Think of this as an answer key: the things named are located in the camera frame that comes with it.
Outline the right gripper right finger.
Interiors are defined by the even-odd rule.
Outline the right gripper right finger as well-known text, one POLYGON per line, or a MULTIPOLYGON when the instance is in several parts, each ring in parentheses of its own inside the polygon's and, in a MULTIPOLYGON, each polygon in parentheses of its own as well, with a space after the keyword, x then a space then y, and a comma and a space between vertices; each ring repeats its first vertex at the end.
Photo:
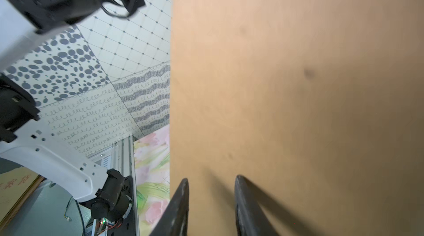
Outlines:
POLYGON ((278 236, 242 175, 235 179, 235 214, 238 236, 278 236))

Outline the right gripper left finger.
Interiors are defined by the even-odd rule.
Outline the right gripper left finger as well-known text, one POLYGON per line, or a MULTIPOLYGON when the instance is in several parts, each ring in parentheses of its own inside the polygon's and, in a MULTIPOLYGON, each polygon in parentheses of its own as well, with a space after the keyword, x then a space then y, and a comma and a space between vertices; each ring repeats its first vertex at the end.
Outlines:
POLYGON ((188 213, 189 182, 184 178, 150 236, 187 236, 188 213))

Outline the brown kraft file bag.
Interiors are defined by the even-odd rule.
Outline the brown kraft file bag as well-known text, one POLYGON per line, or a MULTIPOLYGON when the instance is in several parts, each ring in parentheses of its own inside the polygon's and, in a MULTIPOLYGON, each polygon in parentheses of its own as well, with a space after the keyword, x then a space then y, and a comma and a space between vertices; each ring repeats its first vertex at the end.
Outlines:
POLYGON ((170 108, 191 236, 238 175, 282 236, 424 233, 424 0, 173 0, 170 108))

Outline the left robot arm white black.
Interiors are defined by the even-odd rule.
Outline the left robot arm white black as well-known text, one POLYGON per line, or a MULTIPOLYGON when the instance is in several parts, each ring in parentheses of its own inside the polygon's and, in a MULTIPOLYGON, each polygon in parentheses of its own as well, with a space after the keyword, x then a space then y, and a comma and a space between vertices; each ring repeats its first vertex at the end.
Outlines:
POLYGON ((167 206, 169 153, 88 159, 170 119, 172 0, 1 0, 1 158, 113 223, 167 206))

